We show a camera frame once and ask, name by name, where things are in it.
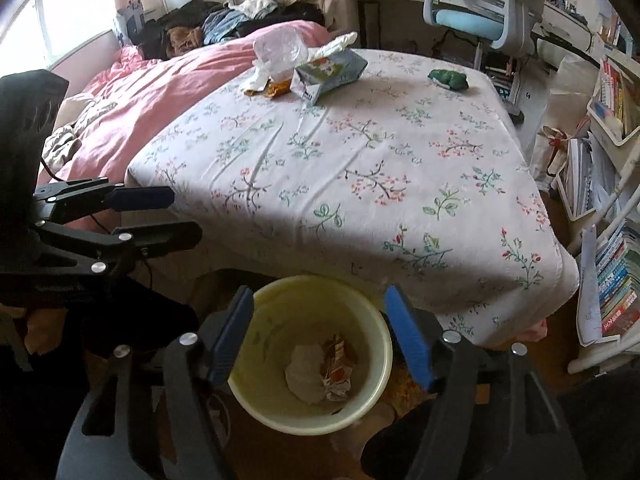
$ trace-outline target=plastic bucket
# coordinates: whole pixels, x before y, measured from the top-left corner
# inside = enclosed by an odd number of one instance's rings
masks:
[[[254,301],[254,318],[229,378],[251,416],[283,433],[320,435],[347,427],[375,405],[393,354],[385,321],[363,294],[327,278],[293,276],[261,288]],[[356,352],[350,399],[309,405],[291,393],[284,370],[296,345],[322,344],[335,333]]]

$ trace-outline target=tissue box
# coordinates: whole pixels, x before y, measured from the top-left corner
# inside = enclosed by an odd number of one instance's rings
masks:
[[[291,91],[310,105],[314,105],[322,94],[356,81],[367,63],[367,60],[347,48],[328,57],[299,65],[293,73]]]

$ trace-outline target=floral bed sheet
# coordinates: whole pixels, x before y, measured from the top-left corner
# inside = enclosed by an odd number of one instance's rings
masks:
[[[172,213],[203,227],[205,249],[181,261],[182,277],[241,265],[370,294],[399,283],[478,344],[553,313],[574,294],[577,266],[489,79],[464,69],[470,88],[456,93],[427,74],[458,66],[358,52],[362,78],[315,107],[244,96],[245,73],[133,159],[130,186],[171,186]]]

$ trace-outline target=blue chair seat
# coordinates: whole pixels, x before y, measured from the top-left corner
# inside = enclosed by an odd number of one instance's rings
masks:
[[[434,18],[438,25],[453,28],[462,32],[468,32],[473,36],[486,40],[499,40],[504,25],[494,22],[484,16],[476,16],[469,12],[459,10],[441,9],[434,12]]]

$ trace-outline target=green cloth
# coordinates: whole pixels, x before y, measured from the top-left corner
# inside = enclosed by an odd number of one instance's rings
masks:
[[[431,70],[429,79],[433,79],[449,90],[461,91],[469,88],[469,83],[466,82],[466,74],[455,70]]]

